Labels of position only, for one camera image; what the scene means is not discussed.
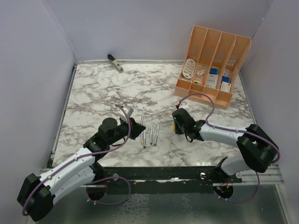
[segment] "gray wall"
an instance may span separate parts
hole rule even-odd
[[[299,215],[299,1],[275,0],[252,40],[242,77],[258,124],[278,144],[290,200]]]
[[[78,60],[183,60],[193,25],[252,37],[271,0],[43,0]]]
[[[0,223],[22,224],[24,178],[54,141],[74,55],[40,0],[0,7]]]

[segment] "blue package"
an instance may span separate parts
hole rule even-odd
[[[222,76],[222,81],[229,83],[229,77]]]
[[[210,69],[210,74],[216,75],[217,74],[217,69]]]

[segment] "wooden organizer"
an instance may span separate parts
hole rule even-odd
[[[192,93],[203,92],[213,100],[215,107],[226,110],[233,96],[235,78],[247,56],[250,44],[249,37],[194,26],[184,65],[186,60],[191,58],[196,62],[196,68],[191,79],[186,79],[181,72],[174,95],[185,97]],[[194,80],[200,82],[196,73],[202,66],[206,67],[206,72],[201,77],[201,84],[194,83]],[[211,68],[218,68],[219,71],[215,89],[205,85]],[[229,70],[230,92],[220,90],[221,77],[225,69]],[[211,105],[210,100],[201,95],[191,96],[188,99]]]

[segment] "white pen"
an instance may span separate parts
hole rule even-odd
[[[144,107],[142,109],[142,114],[141,114],[141,121],[140,121],[141,125],[143,125],[143,120],[144,120]],[[140,143],[143,145],[143,132],[141,132]]]
[[[150,123],[150,130],[149,130],[149,143],[153,144],[153,123]]]
[[[145,130],[143,131],[143,148],[146,147],[146,132],[145,132]]]
[[[156,136],[155,136],[154,146],[157,145],[157,140],[158,140],[159,130],[160,130],[160,124],[158,124],[158,129],[157,129]]]

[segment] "marble table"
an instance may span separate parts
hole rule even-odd
[[[99,163],[102,166],[212,166],[223,157],[233,156],[237,148],[212,142],[189,143],[184,135],[175,135],[172,130],[172,112],[180,100],[173,95],[174,87],[182,69],[180,63],[122,63],[123,73],[118,73],[110,64],[79,64],[65,110],[63,124],[55,151],[53,166],[57,166],[78,151],[85,141],[93,136],[107,117],[118,119],[115,104],[129,105],[132,115],[140,122],[145,107],[144,123],[154,131],[160,123],[157,146],[147,144],[143,148],[140,138],[129,140],[122,148],[108,153]],[[211,107],[186,100],[189,113],[204,119]],[[212,123],[225,126],[247,127],[253,123],[252,115],[240,78],[230,107],[216,109],[210,118]]]

